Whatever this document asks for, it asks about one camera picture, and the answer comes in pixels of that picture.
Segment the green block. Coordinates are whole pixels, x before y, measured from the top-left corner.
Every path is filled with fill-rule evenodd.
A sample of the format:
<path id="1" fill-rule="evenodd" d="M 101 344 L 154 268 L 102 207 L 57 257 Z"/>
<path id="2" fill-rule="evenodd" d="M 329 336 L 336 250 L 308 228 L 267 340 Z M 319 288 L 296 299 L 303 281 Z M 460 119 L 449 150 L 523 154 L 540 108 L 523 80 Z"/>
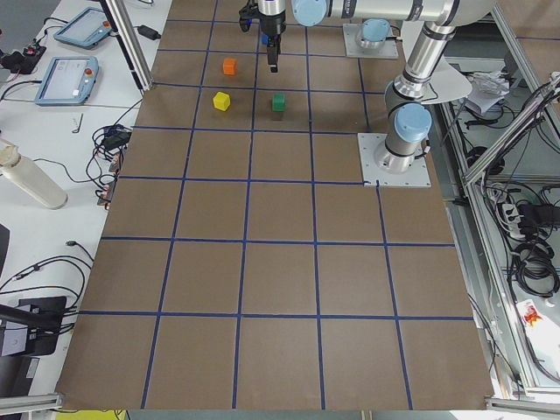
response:
<path id="1" fill-rule="evenodd" d="M 286 97 L 283 93 L 274 93 L 271 98 L 271 109 L 273 112 L 282 113 L 286 108 Z"/>

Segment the black monitor stand device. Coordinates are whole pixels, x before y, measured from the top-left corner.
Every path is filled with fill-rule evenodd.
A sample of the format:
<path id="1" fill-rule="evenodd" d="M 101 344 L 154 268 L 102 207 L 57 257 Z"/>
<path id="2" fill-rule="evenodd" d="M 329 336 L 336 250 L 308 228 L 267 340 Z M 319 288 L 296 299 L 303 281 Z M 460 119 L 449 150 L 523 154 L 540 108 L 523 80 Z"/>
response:
<path id="1" fill-rule="evenodd" d="M 1 355 L 39 357 L 53 354 L 62 333 L 65 297 L 20 299 L 1 305 Z"/>

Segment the aluminium frame post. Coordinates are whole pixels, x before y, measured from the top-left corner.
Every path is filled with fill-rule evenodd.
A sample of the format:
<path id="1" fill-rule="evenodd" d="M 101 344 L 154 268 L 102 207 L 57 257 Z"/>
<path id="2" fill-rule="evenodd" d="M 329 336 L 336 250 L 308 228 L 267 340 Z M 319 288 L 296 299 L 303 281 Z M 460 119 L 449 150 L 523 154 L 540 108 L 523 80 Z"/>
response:
<path id="1" fill-rule="evenodd" d="M 151 90 L 153 77 L 135 34 L 134 25 L 122 0 L 100 0 L 101 8 L 116 35 L 118 45 L 136 87 L 141 92 Z"/>

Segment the black power adapter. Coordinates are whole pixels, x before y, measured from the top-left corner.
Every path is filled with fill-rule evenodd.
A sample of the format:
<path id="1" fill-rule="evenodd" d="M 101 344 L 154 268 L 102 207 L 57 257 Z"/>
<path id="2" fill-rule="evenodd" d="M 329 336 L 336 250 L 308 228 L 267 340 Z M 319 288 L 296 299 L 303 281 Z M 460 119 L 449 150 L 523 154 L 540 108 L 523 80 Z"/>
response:
<path id="1" fill-rule="evenodd" d="M 147 39 L 150 39 L 150 40 L 161 39 L 161 34 L 157 30 L 155 30 L 155 29 L 153 29 L 153 28 L 151 28 L 147 25 L 144 25 L 144 24 L 139 25 L 136 29 L 137 29 L 137 32 L 141 36 L 143 36 Z"/>

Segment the white cylinder bottle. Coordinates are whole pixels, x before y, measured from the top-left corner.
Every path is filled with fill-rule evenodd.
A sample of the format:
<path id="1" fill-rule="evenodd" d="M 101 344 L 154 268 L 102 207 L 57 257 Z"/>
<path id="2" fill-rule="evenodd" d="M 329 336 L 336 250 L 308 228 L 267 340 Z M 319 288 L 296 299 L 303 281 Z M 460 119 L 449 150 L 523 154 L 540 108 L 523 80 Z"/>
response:
<path id="1" fill-rule="evenodd" d="M 67 203 L 67 193 L 18 147 L 1 139 L 1 172 L 13 184 L 46 208 L 56 210 Z"/>

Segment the blue teach pendant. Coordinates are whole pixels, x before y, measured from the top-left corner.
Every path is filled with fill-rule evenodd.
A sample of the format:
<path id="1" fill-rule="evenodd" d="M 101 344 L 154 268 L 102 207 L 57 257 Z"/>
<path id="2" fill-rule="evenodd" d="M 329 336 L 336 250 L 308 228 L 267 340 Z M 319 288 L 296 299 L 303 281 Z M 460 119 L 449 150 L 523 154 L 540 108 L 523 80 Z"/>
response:
<path id="1" fill-rule="evenodd" d="M 53 58 L 39 85 L 34 103 L 39 106 L 83 104 L 93 91 L 99 69 L 94 56 Z"/>
<path id="2" fill-rule="evenodd" d="M 104 11 L 88 7 L 60 28 L 53 37 L 63 44 L 91 49 L 111 32 L 112 27 Z"/>

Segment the lower blue teach pendant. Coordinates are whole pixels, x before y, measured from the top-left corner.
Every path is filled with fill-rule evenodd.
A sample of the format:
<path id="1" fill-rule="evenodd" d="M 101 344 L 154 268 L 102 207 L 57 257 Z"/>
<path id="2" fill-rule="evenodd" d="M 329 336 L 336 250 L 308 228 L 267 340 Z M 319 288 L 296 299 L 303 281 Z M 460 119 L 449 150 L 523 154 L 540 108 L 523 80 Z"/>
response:
<path id="1" fill-rule="evenodd" d="M 99 69 L 94 56 L 53 58 L 39 85 L 34 103 L 39 106 L 83 104 L 93 91 Z"/>

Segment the upper blue teach pendant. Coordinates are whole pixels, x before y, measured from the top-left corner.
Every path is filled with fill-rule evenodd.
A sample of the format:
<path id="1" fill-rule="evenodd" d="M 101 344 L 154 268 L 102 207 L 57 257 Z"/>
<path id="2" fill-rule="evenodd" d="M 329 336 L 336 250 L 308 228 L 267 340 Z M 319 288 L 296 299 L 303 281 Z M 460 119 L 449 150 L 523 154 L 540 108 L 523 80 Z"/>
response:
<path id="1" fill-rule="evenodd" d="M 60 28 L 53 37 L 63 44 L 91 49 L 111 32 L 112 27 L 104 11 L 88 7 Z"/>

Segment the yellow block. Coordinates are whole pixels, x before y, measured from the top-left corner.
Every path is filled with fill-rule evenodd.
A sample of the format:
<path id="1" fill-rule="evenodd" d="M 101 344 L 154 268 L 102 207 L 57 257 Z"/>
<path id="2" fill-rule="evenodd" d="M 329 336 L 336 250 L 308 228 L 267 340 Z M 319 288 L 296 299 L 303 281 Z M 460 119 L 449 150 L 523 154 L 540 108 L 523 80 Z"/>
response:
<path id="1" fill-rule="evenodd" d="M 219 111 L 226 112 L 231 105 L 231 97 L 224 92 L 217 92 L 213 96 L 213 106 Z"/>

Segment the allen key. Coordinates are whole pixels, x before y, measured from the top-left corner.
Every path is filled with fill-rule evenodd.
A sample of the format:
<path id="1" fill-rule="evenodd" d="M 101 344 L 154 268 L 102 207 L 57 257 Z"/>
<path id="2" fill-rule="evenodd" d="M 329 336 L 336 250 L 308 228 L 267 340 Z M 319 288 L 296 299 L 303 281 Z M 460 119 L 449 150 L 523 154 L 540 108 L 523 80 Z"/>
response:
<path id="1" fill-rule="evenodd" d="M 83 122 L 84 114 L 80 114 L 78 119 L 73 119 L 74 122 L 74 129 L 72 130 L 73 134 L 78 134 L 81 131 L 81 125 Z"/>

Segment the orange block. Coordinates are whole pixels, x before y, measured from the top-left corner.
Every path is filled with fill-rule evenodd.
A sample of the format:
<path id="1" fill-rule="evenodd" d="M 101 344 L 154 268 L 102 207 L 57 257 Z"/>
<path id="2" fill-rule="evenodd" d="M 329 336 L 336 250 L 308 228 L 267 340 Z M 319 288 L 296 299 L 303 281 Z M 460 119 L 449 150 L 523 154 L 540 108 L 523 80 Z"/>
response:
<path id="1" fill-rule="evenodd" d="M 237 59 L 226 57 L 222 62 L 222 72 L 227 76 L 237 75 Z"/>

